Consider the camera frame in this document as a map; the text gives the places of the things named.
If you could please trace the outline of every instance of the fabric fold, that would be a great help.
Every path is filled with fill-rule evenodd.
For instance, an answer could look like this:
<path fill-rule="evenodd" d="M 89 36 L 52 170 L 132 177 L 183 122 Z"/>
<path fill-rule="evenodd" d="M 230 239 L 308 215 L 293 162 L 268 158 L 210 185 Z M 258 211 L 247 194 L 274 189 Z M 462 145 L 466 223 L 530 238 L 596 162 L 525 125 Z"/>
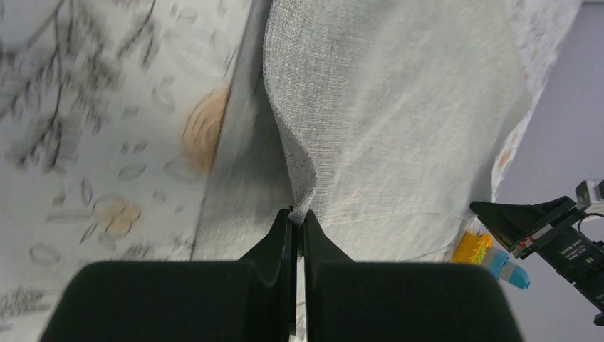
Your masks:
<path fill-rule="evenodd" d="M 354 259 L 451 244 L 530 106 L 499 0 L 275 0 L 263 62 L 292 218 L 314 210 Z"/>
<path fill-rule="evenodd" d="M 237 58 L 192 259 L 238 259 L 293 204 L 286 161 L 262 79 L 270 0 L 253 1 Z"/>

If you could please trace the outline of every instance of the yellow lego brick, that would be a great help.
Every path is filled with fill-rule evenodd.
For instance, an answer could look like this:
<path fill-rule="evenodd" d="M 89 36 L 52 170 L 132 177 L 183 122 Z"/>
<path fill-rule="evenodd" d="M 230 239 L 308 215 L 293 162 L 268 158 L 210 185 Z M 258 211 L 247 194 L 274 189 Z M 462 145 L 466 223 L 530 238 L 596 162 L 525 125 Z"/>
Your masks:
<path fill-rule="evenodd" d="M 480 264 L 484 259 L 486 250 L 492 245 L 493 237 L 490 234 L 475 235 L 466 232 L 451 261 L 463 264 Z"/>

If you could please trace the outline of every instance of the black branch print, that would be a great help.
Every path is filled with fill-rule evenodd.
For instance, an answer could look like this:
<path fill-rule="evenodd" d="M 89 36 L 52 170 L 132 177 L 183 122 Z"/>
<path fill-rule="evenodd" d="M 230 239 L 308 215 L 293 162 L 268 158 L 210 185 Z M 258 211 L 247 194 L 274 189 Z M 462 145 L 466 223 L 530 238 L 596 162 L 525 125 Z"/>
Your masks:
<path fill-rule="evenodd" d="M 128 6 L 144 2 L 114 1 Z M 124 50 L 139 40 L 146 42 L 145 63 L 158 47 L 148 33 L 154 28 L 155 1 L 151 4 L 140 27 L 142 39 L 134 37 Z M 42 41 L 43 36 L 52 36 L 51 42 Z M 111 45 L 105 18 L 86 0 L 58 0 L 22 44 L 9 48 L 0 43 L 0 122 L 31 116 L 24 136 L 5 152 L 7 160 L 19 168 L 39 167 L 44 172 L 64 172 L 66 163 L 76 161 L 81 123 L 98 133 L 108 121 L 104 92 L 121 83 L 121 63 L 107 53 Z"/>
<path fill-rule="evenodd" d="M 120 260 L 153 260 L 155 258 L 155 247 L 149 243 L 137 243 L 128 247 Z"/>
<path fill-rule="evenodd" d="M 43 304 L 46 292 L 33 287 L 22 287 L 0 296 L 0 323 L 28 314 L 48 311 L 50 304 Z"/>
<path fill-rule="evenodd" d="M 114 0 L 121 3 L 123 6 L 137 6 L 141 1 L 136 0 Z M 130 56 L 135 49 L 140 50 L 140 67 L 147 69 L 155 60 L 155 57 L 160 49 L 160 40 L 157 35 L 158 25 L 153 17 L 156 0 L 150 1 L 149 9 L 146 13 L 139 16 L 135 21 L 134 28 L 124 38 L 123 42 L 118 47 L 116 56 L 119 60 Z"/>

